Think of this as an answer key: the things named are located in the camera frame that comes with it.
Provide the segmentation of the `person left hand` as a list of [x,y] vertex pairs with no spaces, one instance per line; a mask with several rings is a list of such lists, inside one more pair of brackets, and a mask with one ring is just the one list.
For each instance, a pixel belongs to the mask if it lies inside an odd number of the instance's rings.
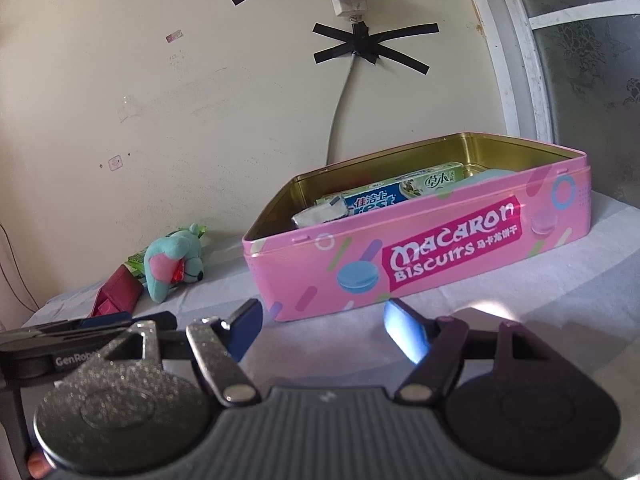
[[46,478],[53,470],[41,451],[34,451],[29,455],[29,458],[26,460],[26,467],[30,478],[36,480]]

